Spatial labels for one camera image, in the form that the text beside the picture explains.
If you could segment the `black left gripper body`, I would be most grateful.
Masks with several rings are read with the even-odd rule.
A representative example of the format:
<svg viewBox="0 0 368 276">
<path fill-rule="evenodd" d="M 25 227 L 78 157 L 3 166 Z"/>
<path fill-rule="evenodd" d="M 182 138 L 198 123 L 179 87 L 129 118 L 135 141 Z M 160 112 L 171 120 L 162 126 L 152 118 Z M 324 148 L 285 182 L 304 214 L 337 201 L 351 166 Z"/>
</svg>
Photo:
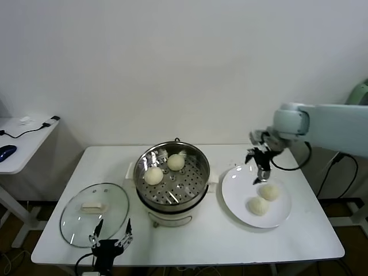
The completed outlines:
<svg viewBox="0 0 368 276">
<path fill-rule="evenodd" d="M 123 246 L 117 239 L 100 240 L 98 244 L 93 245 L 92 253 L 97 259 L 114 260 L 123 253 Z"/>
</svg>

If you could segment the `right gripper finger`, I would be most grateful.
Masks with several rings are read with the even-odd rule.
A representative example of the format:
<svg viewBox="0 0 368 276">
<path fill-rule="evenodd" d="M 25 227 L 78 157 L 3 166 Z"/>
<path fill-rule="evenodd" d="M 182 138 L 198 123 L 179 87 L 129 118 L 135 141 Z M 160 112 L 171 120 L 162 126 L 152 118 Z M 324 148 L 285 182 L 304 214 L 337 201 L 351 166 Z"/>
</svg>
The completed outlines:
<svg viewBox="0 0 368 276">
<path fill-rule="evenodd" d="M 250 160 L 256 161 L 257 155 L 258 155 L 258 148 L 250 148 L 247 150 L 246 158 L 244 163 L 247 164 Z"/>
<path fill-rule="evenodd" d="M 253 185 L 256 185 L 262 182 L 267 182 L 269 177 L 270 177 L 270 170 L 265 171 L 265 170 L 259 169 L 257 172 L 257 176 L 255 180 L 253 181 Z"/>
</svg>

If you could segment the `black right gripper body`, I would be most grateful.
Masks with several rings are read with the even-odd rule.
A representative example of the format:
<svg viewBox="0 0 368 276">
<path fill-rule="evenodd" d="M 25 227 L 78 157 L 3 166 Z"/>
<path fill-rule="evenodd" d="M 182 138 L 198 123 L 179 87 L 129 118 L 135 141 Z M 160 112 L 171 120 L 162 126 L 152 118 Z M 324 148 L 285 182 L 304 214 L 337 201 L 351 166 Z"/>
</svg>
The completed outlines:
<svg viewBox="0 0 368 276">
<path fill-rule="evenodd" d="M 262 168 L 263 171 L 271 171 L 271 161 L 274 157 L 283 153 L 283 149 L 271 149 L 266 145 L 259 145 L 254 147 L 254 159 L 256 164 Z"/>
</svg>

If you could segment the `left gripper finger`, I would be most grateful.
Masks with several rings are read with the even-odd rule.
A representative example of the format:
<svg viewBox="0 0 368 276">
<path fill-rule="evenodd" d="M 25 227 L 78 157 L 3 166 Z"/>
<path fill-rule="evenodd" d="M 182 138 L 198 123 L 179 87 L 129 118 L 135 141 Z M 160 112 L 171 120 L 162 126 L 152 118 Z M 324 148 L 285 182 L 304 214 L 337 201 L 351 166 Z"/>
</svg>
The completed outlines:
<svg viewBox="0 0 368 276">
<path fill-rule="evenodd" d="M 101 233 L 101 229 L 102 229 L 102 226 L 103 226 L 103 219 L 98 223 L 98 225 L 94 228 L 94 232 L 92 235 L 89 235 L 89 241 L 92 245 L 92 247 L 99 247 L 101 244 L 100 244 L 100 241 L 99 241 L 99 235 Z"/>
<path fill-rule="evenodd" d="M 131 219 L 129 218 L 128 223 L 126 225 L 125 235 L 120 240 L 115 242 L 114 246 L 127 249 L 131 244 L 132 240 L 133 240 L 132 226 L 131 226 Z"/>
</svg>

